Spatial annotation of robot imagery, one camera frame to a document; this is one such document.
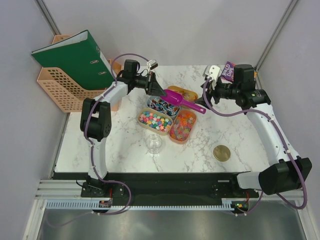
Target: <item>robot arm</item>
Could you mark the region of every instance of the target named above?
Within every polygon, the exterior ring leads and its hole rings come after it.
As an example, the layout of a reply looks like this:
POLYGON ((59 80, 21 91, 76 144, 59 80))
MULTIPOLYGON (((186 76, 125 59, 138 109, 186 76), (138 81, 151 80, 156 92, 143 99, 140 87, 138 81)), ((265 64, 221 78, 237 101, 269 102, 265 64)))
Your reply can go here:
MULTIPOLYGON (((158 64, 152 60, 147 65, 149 70, 152 70, 158 64)), ((158 84, 156 74, 153 71, 149 71, 146 76, 142 76, 138 74, 138 68, 139 63, 136 60, 126 60, 124 69, 117 76, 117 84, 113 83, 115 87, 106 96, 104 95, 107 90, 95 99, 87 98, 83 101, 80 129, 84 132, 93 105, 101 96, 104 96, 93 112, 98 112, 99 115, 98 117, 91 117, 87 131, 88 138, 94 144, 93 152, 91 152, 91 145, 89 146, 89 152, 96 160, 94 161, 95 169, 101 178, 104 178, 108 173, 106 166, 106 140, 112 125, 111 108, 134 88, 144 89, 146 94, 152 96, 166 95, 165 91, 158 84)), ((98 179, 92 167, 88 171, 88 176, 91 179, 98 179)))
MULTIPOLYGON (((262 89, 255 89, 254 68, 251 65, 241 64, 234 67, 234 82, 223 83, 217 74, 217 66, 207 66, 204 77, 211 77, 213 81, 206 90, 206 97, 214 99, 218 104, 221 98, 233 99, 242 110, 255 109, 268 114, 279 126, 275 117, 271 101, 262 89)), ((208 108, 203 96, 196 103, 208 108)), ((262 190, 267 195, 295 190, 301 187, 297 171, 287 155, 283 143, 268 119, 258 112, 244 112, 255 127, 267 153, 270 167, 262 172, 239 173, 233 180, 234 189, 262 190)), ((280 132, 298 165, 303 179, 306 180, 312 164, 309 158, 301 158, 291 146, 282 129, 280 132)))

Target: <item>pink scoop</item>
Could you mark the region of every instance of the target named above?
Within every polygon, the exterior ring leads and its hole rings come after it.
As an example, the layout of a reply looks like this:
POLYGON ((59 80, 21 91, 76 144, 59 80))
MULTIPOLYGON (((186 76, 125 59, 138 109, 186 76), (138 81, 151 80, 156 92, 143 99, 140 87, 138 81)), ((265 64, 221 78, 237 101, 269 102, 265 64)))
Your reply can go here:
POLYGON ((170 89, 165 89, 164 91, 166 93, 166 96, 161 96, 161 98, 165 100, 167 103, 172 104, 174 106, 183 105, 201 114, 206 113, 206 109, 204 107, 201 107, 199 105, 196 105, 195 103, 184 100, 184 97, 180 93, 172 91, 170 89))

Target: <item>white wall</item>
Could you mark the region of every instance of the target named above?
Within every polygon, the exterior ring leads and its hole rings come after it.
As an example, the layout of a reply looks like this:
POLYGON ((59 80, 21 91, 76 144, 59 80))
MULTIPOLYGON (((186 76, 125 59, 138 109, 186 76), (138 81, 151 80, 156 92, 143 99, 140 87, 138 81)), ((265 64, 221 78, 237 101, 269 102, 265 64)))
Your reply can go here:
POLYGON ((106 57, 255 65, 289 0, 44 0, 63 34, 89 29, 106 57))
POLYGON ((0 32, 0 239, 19 240, 64 114, 36 83, 40 66, 30 53, 53 34, 35 2, 2 2, 0 32))
POLYGON ((320 227, 320 1, 302 0, 262 65, 260 76, 286 136, 313 168, 309 203, 320 227))

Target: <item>coin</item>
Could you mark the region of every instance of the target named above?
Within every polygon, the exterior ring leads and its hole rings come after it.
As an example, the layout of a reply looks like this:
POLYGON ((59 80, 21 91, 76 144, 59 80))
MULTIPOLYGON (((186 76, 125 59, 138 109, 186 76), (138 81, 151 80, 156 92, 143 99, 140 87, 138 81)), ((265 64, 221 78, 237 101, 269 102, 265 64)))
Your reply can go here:
POLYGON ((213 155, 218 161, 225 162, 229 160, 231 152, 225 145, 219 145, 214 148, 213 155))

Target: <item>white marble surface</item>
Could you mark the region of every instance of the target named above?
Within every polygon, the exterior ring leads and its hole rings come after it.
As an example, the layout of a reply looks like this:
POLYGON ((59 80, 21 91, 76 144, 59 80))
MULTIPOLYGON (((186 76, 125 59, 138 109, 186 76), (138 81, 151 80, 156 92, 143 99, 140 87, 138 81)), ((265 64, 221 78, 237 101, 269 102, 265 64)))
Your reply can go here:
MULTIPOLYGON (((205 66, 159 66, 157 80, 163 88, 176 85, 201 96, 205 66)), ((268 160, 260 138, 245 115, 221 117, 207 110, 196 113, 197 121, 186 144, 161 136, 164 144, 157 155, 148 153, 145 139, 152 131, 138 125, 137 114, 146 106, 143 89, 134 89, 112 112, 111 133, 106 141, 106 164, 110 172, 242 172, 262 171, 268 160), (214 147, 226 145, 231 158, 219 162, 214 147)), ((234 100, 222 99, 214 107, 223 113, 240 108, 234 100)), ((81 113, 71 113, 59 153, 56 172, 87 172, 89 147, 80 131, 81 113)))

